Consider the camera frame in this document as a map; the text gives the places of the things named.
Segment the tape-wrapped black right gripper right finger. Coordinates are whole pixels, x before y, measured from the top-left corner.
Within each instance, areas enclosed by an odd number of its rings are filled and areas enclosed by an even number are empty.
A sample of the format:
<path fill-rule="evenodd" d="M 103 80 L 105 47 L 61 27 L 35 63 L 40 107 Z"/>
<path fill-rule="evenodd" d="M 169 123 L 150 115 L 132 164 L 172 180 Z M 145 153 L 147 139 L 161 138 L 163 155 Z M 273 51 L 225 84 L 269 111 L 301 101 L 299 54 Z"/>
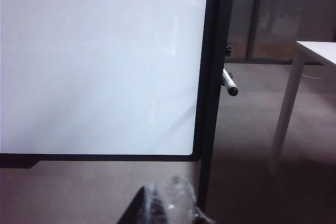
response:
<path fill-rule="evenodd" d="M 196 204 L 193 185 L 182 176 L 173 176 L 157 185 L 160 210 L 159 223 L 211 223 Z"/>

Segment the tape-wrapped black right gripper left finger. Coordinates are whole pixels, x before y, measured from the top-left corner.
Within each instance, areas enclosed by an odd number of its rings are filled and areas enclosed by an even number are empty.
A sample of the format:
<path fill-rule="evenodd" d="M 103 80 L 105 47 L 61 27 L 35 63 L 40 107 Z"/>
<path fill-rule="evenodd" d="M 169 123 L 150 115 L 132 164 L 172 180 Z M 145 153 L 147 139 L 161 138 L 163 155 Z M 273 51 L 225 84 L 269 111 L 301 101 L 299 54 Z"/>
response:
<path fill-rule="evenodd" d="M 158 191 L 151 187 L 141 187 L 117 224 L 160 223 L 161 199 Z"/>

